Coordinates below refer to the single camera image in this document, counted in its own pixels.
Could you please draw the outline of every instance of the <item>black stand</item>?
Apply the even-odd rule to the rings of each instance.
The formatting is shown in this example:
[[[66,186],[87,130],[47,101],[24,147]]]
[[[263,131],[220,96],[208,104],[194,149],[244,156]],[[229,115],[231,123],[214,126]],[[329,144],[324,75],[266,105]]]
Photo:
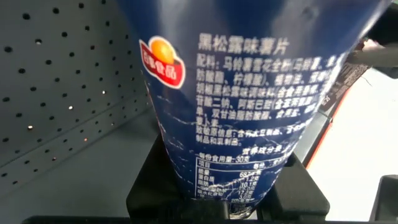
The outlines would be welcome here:
[[[133,223],[227,220],[228,204],[190,200],[178,192],[176,177],[158,136],[127,197]],[[329,203],[293,154],[257,209],[259,220],[324,220]]]

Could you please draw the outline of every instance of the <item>gray perforated panel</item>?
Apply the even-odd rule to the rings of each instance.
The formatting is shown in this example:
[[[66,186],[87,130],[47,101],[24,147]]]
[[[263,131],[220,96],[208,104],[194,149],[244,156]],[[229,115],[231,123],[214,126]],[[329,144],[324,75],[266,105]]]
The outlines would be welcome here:
[[[0,10],[1,196],[149,105],[115,1],[3,0]]]

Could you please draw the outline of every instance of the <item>hole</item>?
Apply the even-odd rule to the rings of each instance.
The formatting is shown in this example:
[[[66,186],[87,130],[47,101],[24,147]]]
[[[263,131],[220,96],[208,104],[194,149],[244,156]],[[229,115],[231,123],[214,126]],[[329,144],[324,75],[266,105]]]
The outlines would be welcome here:
[[[29,20],[30,19],[30,15],[28,13],[23,13],[22,18],[25,20]]]
[[[4,47],[4,51],[7,52],[7,53],[11,53],[11,52],[12,52],[12,47],[10,47],[10,46],[5,46],[5,47]]]

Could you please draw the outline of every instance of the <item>white surface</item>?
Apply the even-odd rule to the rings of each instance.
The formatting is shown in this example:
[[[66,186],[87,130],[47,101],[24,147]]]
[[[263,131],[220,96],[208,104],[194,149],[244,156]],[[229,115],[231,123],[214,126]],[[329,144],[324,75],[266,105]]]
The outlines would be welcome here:
[[[398,174],[398,80],[374,69],[363,77],[308,168],[330,202],[327,220],[368,221],[379,179]]]

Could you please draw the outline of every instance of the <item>nutrition facts table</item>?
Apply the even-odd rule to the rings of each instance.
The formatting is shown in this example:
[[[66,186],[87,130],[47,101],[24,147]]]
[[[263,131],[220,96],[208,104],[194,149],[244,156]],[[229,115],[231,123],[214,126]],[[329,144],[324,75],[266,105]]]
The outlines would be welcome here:
[[[197,158],[195,166],[196,195],[199,197],[222,197],[225,193],[237,192],[239,197],[233,198],[232,202],[252,202],[255,200],[252,196],[262,172],[283,161],[283,157],[245,163],[213,162]],[[234,179],[234,181],[225,184],[225,178]]]

